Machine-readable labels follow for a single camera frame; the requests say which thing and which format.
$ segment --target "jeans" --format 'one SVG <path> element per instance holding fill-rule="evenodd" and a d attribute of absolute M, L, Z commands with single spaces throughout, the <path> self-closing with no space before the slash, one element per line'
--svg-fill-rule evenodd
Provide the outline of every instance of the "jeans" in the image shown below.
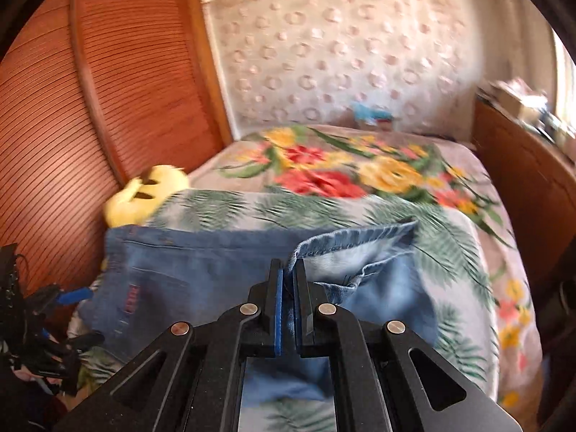
<path fill-rule="evenodd" d="M 436 317 L 414 262 L 417 223 L 363 229 L 200 231 L 125 226 L 106 236 L 108 268 L 99 290 L 79 309 L 104 348 L 127 362 L 172 323 L 202 325 L 244 303 L 250 287 L 267 279 L 270 261 L 285 261 L 284 287 L 296 259 L 328 300 L 361 320 L 405 322 L 429 343 Z M 331 395 L 326 359 L 295 352 L 291 294 L 284 294 L 283 355 L 249 359 L 243 405 L 283 397 Z"/>

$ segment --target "stuffed toy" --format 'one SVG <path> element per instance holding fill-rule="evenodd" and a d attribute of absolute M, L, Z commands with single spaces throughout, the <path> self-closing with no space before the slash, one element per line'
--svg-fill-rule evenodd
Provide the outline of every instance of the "stuffed toy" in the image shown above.
<path fill-rule="evenodd" d="M 171 194 L 189 188 L 181 168 L 155 166 L 144 180 L 136 177 L 104 205 L 108 226 L 142 225 Z"/>

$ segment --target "wooden slatted door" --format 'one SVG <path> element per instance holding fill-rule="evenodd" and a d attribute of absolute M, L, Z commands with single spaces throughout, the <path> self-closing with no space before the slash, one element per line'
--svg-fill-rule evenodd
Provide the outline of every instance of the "wooden slatted door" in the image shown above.
<path fill-rule="evenodd" d="M 45 0 L 0 64 L 0 245 L 17 242 L 25 292 L 90 284 L 102 204 L 118 190 L 84 104 L 69 0 Z"/>
<path fill-rule="evenodd" d="M 121 183 L 156 164 L 191 171 L 223 148 L 186 0 L 73 0 L 86 102 Z"/>

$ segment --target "wooden furniture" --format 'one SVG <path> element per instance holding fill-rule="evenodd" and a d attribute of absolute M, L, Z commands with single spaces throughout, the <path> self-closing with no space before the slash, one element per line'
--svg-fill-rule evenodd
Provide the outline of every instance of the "wooden furniture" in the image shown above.
<path fill-rule="evenodd" d="M 199 62 L 209 52 L 200 0 L 45 0 L 34 13 L 0 63 L 0 245 L 28 259 L 25 292 L 90 284 L 105 200 L 231 141 Z"/>
<path fill-rule="evenodd" d="M 532 294 L 546 293 L 557 284 L 552 270 L 576 235 L 576 168 L 480 100 L 472 142 L 510 215 Z"/>

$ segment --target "yellow flower print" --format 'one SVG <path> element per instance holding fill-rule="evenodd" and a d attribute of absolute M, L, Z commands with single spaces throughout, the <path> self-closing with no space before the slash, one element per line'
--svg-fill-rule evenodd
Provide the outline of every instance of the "yellow flower print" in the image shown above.
<path fill-rule="evenodd" d="M 262 133 L 262 136 L 281 148 L 288 148 L 296 142 L 296 136 L 292 128 L 276 128 Z"/>
<path fill-rule="evenodd" d="M 532 313 L 527 307 L 520 306 L 518 308 L 518 322 L 526 326 L 532 321 Z"/>
<path fill-rule="evenodd" d="M 374 135 L 364 135 L 361 136 L 360 139 L 365 143 L 375 144 L 377 139 Z"/>
<path fill-rule="evenodd" d="M 321 167 L 333 168 L 342 164 L 352 164 L 353 162 L 354 158 L 351 154 L 345 153 L 344 151 L 335 151 L 326 154 L 326 160 L 321 163 Z"/>
<path fill-rule="evenodd" d="M 350 138 L 351 145 L 364 153 L 378 154 L 380 151 L 385 153 L 394 153 L 395 148 L 389 147 L 384 141 L 379 140 L 374 135 L 364 135 L 356 138 Z"/>
<path fill-rule="evenodd" d="M 294 162 L 292 162 L 291 160 L 288 159 L 288 157 L 286 156 L 286 154 L 284 153 L 284 150 L 282 148 L 274 148 L 274 151 L 276 153 L 276 157 L 278 158 L 278 161 L 280 162 L 280 165 L 282 166 L 282 168 L 284 170 L 286 170 L 287 168 L 294 168 L 295 167 Z"/>
<path fill-rule="evenodd" d="M 518 279 L 508 281 L 508 284 L 506 284 L 506 294 L 508 294 L 508 297 L 510 297 L 514 302 L 519 303 L 524 297 L 522 282 Z"/>
<path fill-rule="evenodd" d="M 423 150 L 423 148 L 421 148 L 420 146 L 418 146 L 417 144 L 410 144 L 408 146 L 408 149 L 411 150 L 412 152 L 418 154 L 421 158 L 425 158 L 428 157 L 428 153 L 425 152 Z"/>
<path fill-rule="evenodd" d="M 415 168 L 384 156 L 361 164 L 358 173 L 363 184 L 395 194 L 405 193 L 411 186 L 419 186 L 423 181 Z"/>
<path fill-rule="evenodd" d="M 439 177 L 427 177 L 426 183 L 432 188 L 446 188 L 446 182 Z"/>
<path fill-rule="evenodd" d="M 500 347 L 502 349 L 518 347 L 520 344 L 520 328 L 507 326 L 500 330 L 498 337 L 500 339 Z"/>
<path fill-rule="evenodd" d="M 470 200 L 462 200 L 458 202 L 457 207 L 464 214 L 474 214 L 476 211 L 478 211 L 478 206 L 476 206 Z"/>
<path fill-rule="evenodd" d="M 502 406 L 502 408 L 504 408 L 505 410 L 510 410 L 511 408 L 513 408 L 516 403 L 518 402 L 518 400 L 520 399 L 520 395 L 518 394 L 518 392 L 515 391 L 511 391 L 506 393 L 499 401 L 500 406 Z"/>
<path fill-rule="evenodd" d="M 238 162 L 255 161 L 262 164 L 269 163 L 270 160 L 264 156 L 264 151 L 266 151 L 269 147 L 270 145 L 268 143 L 262 142 L 253 149 L 242 151 L 240 154 L 238 154 L 238 156 L 236 156 L 235 159 Z"/>
<path fill-rule="evenodd" d="M 464 169 L 459 167 L 448 167 L 448 173 L 457 179 L 464 179 L 466 177 L 466 172 Z"/>

